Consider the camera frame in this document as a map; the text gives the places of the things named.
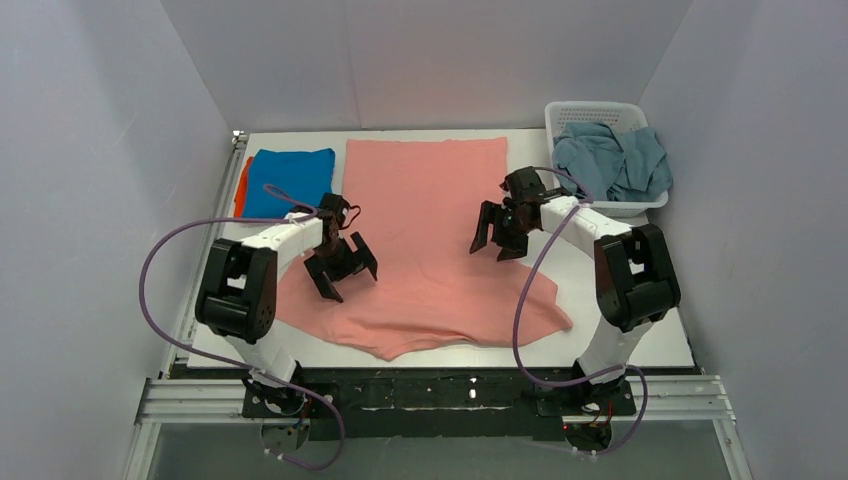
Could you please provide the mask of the pink t shirt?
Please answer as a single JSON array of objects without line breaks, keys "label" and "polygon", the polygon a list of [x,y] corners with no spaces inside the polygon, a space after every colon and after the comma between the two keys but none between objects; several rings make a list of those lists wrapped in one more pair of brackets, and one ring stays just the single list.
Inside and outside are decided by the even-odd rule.
[{"label": "pink t shirt", "polygon": [[[362,209],[354,228],[378,262],[337,284],[344,302],[320,297],[296,261],[278,286],[276,318],[321,340],[390,361],[449,344],[507,347],[530,273],[497,261],[496,246],[470,254],[480,205],[501,196],[505,138],[400,142],[351,140],[343,196]],[[557,285],[537,274],[520,320],[522,343],[568,330]]]}]

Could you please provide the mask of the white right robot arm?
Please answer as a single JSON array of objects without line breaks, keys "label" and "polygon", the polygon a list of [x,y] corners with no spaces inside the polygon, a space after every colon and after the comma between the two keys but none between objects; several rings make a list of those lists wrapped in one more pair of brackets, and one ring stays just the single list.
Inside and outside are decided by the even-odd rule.
[{"label": "white right robot arm", "polygon": [[595,298],[600,320],[585,351],[575,361],[571,380],[547,381],[530,374],[528,379],[545,388],[581,384],[607,385],[631,370],[628,361],[644,335],[679,306],[681,289],[662,229],[652,223],[633,226],[600,213],[587,187],[548,189],[539,167],[523,167],[504,177],[501,202],[484,201],[469,251],[488,243],[500,249],[499,261],[526,256],[532,231],[549,233],[528,274],[515,309],[512,336],[520,333],[520,320],[530,287],[552,244],[564,240],[587,255],[594,265]]}]

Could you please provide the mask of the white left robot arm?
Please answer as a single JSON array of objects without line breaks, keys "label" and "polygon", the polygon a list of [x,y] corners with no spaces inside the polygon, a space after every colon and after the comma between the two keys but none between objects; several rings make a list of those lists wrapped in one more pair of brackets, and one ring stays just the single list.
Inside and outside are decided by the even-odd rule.
[{"label": "white left robot arm", "polygon": [[279,388],[299,368],[276,324],[277,286],[298,258],[321,298],[342,302],[337,283],[378,262],[358,232],[347,234],[361,213],[343,196],[326,193],[316,207],[297,206],[251,236],[215,240],[195,303],[195,318],[237,351],[252,378]]}]

